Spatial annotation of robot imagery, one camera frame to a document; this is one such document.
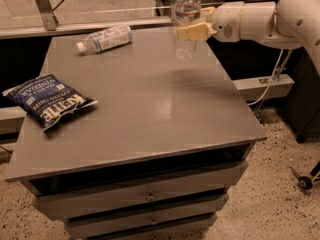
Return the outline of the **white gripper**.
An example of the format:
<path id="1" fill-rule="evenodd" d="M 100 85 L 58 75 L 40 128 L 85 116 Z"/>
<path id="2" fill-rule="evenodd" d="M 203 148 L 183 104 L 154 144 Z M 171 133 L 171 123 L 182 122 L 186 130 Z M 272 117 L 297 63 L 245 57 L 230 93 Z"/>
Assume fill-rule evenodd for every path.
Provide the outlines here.
<path id="1" fill-rule="evenodd" d="M 220 42 L 238 42 L 240 40 L 239 27 L 243 6 L 243 2 L 228 2 L 217 8 L 202 8 L 200 19 L 206 22 L 177 27 L 177 38 L 180 40 L 205 41 L 214 35 Z"/>

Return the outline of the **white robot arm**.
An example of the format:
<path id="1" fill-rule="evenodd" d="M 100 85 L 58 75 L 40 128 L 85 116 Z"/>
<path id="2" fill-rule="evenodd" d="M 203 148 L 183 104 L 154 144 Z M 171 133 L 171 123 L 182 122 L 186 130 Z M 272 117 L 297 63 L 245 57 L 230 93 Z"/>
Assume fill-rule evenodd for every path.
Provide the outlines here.
<path id="1" fill-rule="evenodd" d="M 200 11 L 200 18 L 178 24 L 180 40 L 214 37 L 220 42 L 251 40 L 278 49 L 304 48 L 320 74 L 320 0 L 227 2 Z"/>

